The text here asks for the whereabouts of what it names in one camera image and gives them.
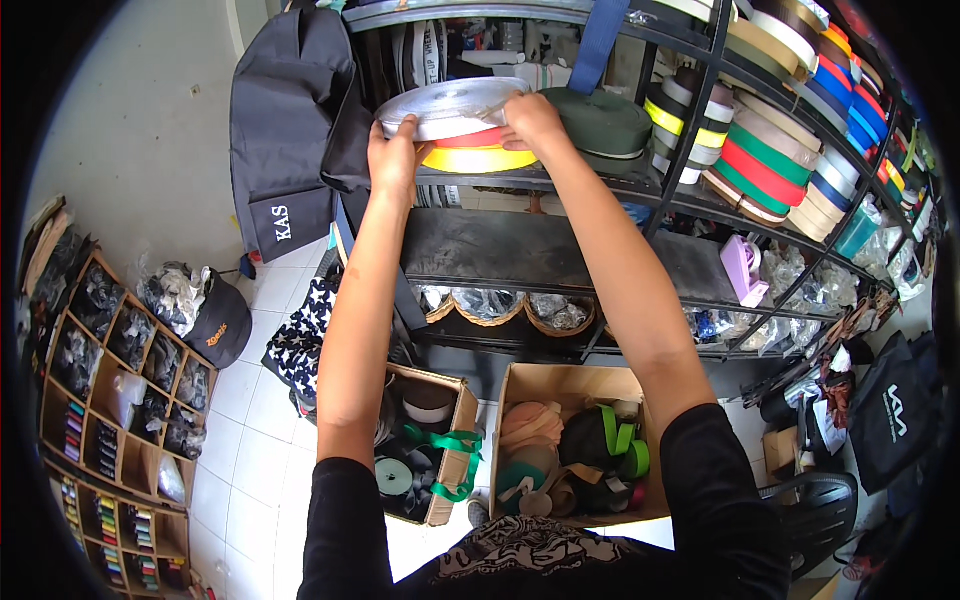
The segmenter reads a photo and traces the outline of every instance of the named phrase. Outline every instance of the person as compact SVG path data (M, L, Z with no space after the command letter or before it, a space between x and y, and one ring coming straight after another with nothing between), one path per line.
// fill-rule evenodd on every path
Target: person
M503 147L532 150L550 174L617 343L646 394L676 550L549 518L504 516L394 584L372 473L373 432L414 175L431 151L429 143L412 141L417 119L409 115L389 141L378 123L371 130L370 201L318 371L318 464L298 598L786 597L784 533L757 494L669 275L542 95L517 94L504 111Z

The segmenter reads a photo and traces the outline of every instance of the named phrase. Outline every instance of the black shelf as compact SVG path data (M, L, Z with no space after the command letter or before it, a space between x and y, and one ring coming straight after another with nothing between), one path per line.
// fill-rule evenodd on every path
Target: black shelf
M400 23L468 16L548 19L584 25L592 6L593 2L590 0L541 0L536 3L532 0L404 0L400 6L373 3L351 9L344 11L343 17L348 29L355 34ZM899 206L893 202L876 177L881 158L890 143L898 112L905 109L898 103L900 93L895 88L896 84L887 81L887 92L892 98L888 123L890 132L879 145L874 160L868 161L853 148L845 135L836 130L789 86L725 48L727 28L717 27L717 24L728 21L731 6L732 0L720 0L715 5L713 21L707 27L707 35L657 19L650 19L642 24L624 20L620 34L646 41L649 57L654 56L657 46L662 45L695 59L700 82L694 90L689 114L685 116L684 131L677 143L676 159L665 175L654 170L649 161L641 161L636 171L627 175L600 175L621 202L654 208L651 218L645 224L644 235L671 275L684 305L761 315L746 334L729 344L729 348L712 348L701 352L705 358L716 357L722 360L756 358L754 352L744 352L739 350L739 347L773 316L824 323L832 323L842 317L805 315L784 309L788 299L813 276L814 271L825 260L859 276L864 283L861 289L873 290L876 286L882 286L893 291L892 285L872 278L865 270L856 267L833 249L868 190L875 191L883 204L894 211L905 231L912 231ZM837 14L835 18L842 20L842 15ZM643 63L637 92L639 102L643 100L642 90L653 71L653 61L649 60L649 57L645 57ZM739 80L774 106L792 114L821 141L834 147L860 173L860 183L853 199L854 208L845 215L825 243L814 242L789 228L768 228L754 222L735 211L702 182L696 185L679 185L682 169L678 166L686 163L689 157L695 132L704 119L709 92L720 74ZM482 175L454 175L421 167L417 172L417 183L555 191L549 176L538 165ZM354 225L359 226L363 207L355 206L353 210L356 214L350 218L352 228ZM743 308L736 300L720 261L721 246L708 240L659 231L660 223L668 212L708 219L793 245L806 257L804 273L780 298L774 300L768 295L760 307ZM412 283L581 296L595 294L572 229L563 217L494 211L417 209L411 213L407 226L401 270L403 273L398 278L400 283L405 283L405 278ZM471 324L458 314L451 314L435 324L424 326L425 322L420 313L413 315L415 319L407 318L406 315L415 311L416 306L408 301L412 299L412 294L401 291L404 287L405 285L399 284L397 286L396 307L402 317L400 325L405 323L410 327L410 337L417 343L461 348L529 349L565 361L577 360L571 357L582 352L579 358L581 362L591 353L619 353L615 341L601 331L604 322L602 318L588 331L562 339L544 336L527 323L525 318L521 318L522 316L517 316L500 327L481 327ZM411 298L402 299L401 295Z
M720 260L722 246L661 231L650 241L686 306L768 314L740 306ZM411 283L594 296L577 238L565 217L496 210L417 208L400 267Z

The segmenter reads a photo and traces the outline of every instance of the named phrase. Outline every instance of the star print fabric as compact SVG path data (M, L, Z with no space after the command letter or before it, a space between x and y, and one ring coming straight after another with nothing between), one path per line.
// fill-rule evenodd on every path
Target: star print fabric
M311 280L303 306L287 318L267 344L264 364L299 396L317 397L320 349L338 287L322 277Z

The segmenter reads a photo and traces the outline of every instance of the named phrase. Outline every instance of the chair backrest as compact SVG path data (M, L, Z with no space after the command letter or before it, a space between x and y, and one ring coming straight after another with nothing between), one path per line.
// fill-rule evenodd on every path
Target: chair backrest
M794 581L848 541L856 523L857 487L849 473L810 472L759 490L760 497L780 514ZM783 504L784 492L794 492L798 501Z

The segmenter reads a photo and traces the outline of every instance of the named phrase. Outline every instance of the patterned fabric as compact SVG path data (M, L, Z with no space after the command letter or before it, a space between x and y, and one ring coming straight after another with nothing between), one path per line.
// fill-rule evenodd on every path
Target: patterned fabric
M435 559L435 581L521 569L549 575L596 561L613 563L633 548L539 516L503 516L474 529Z
M303 306L283 322L267 344L267 357L276 366L276 374L297 392L298 397L317 397L320 349L337 300L338 287L337 283L322 277L311 280Z

